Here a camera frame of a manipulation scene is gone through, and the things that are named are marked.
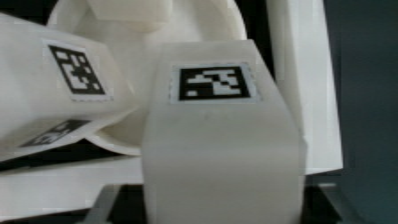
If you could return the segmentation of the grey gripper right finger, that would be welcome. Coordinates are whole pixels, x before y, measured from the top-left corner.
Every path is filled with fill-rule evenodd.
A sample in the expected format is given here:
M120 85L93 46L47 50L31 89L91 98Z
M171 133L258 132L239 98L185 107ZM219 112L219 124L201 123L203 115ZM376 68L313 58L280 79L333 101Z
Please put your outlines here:
M331 202L333 208L338 212L342 220L338 224L368 224L365 218L360 215L360 212L354 208L354 205L349 201L349 198L344 194L340 186L335 183L319 184L319 188Z

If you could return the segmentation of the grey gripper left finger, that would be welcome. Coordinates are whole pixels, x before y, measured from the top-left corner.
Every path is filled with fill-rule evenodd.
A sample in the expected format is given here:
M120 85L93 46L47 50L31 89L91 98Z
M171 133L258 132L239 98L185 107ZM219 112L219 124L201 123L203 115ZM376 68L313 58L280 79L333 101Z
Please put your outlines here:
M82 224L113 224L113 222L109 221L109 216L120 192L121 192L121 185L107 185L104 187Z

